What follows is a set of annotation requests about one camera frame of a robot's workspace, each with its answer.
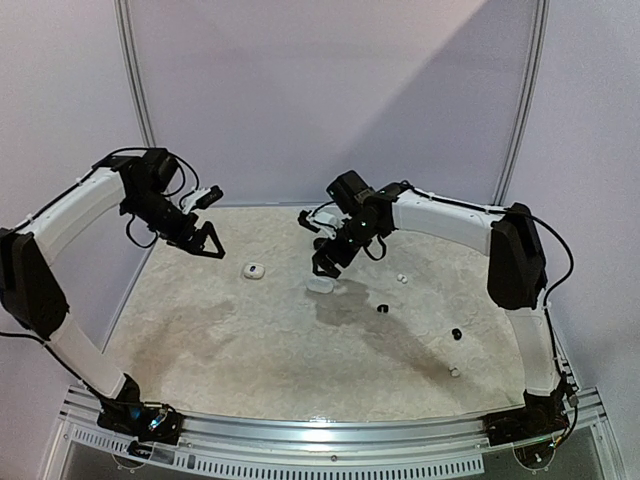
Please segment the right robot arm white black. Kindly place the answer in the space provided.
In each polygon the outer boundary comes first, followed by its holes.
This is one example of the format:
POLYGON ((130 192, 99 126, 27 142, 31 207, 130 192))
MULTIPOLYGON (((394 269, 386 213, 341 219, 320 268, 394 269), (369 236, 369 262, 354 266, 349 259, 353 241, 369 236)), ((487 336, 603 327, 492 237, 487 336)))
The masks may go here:
POLYGON ((547 224, 521 203, 479 205, 422 191, 409 181, 379 190, 353 171, 339 175, 326 189, 327 204, 303 210, 298 223, 319 234, 312 271, 338 278, 372 242, 383 244, 396 231, 431 235, 466 246, 489 260, 487 292, 513 328, 523 361, 524 404, 487 414, 484 432, 491 445, 531 442, 532 453, 554 453, 573 433, 575 391, 561 368, 549 314, 553 291, 537 229, 547 224))

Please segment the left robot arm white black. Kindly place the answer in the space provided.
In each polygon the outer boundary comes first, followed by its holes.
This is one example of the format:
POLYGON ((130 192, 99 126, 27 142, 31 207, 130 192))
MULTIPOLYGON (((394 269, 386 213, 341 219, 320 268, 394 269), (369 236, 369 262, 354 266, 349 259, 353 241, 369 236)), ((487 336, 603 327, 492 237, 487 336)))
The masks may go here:
POLYGON ((175 446, 184 414, 166 402, 141 398, 134 378, 122 371, 74 319, 53 266, 89 226, 112 209, 143 221, 155 239, 187 254, 221 259, 224 247, 205 210, 223 196, 213 185, 179 186, 175 175, 194 168, 162 147, 124 147, 110 152, 64 192, 21 223, 1 231, 1 306, 100 404, 97 424, 140 443, 175 446))

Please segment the white stem earbud charging case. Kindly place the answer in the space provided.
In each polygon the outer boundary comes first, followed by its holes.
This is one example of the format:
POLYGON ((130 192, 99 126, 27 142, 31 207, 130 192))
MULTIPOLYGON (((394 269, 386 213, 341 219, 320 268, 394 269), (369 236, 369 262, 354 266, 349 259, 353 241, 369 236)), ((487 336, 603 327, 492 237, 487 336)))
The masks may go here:
POLYGON ((243 267, 243 277, 251 280, 259 280, 262 279, 265 275, 265 267, 258 263, 247 263, 243 267))

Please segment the white oval earbud charging case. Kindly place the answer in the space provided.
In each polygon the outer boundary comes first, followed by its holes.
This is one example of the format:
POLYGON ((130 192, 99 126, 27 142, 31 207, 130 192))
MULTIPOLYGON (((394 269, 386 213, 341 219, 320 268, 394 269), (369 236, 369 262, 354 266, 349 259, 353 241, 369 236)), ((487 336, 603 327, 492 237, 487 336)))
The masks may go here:
POLYGON ((309 278, 305 282, 308 291, 318 294, 330 294, 334 290, 334 282, 332 279, 325 277, 309 278))

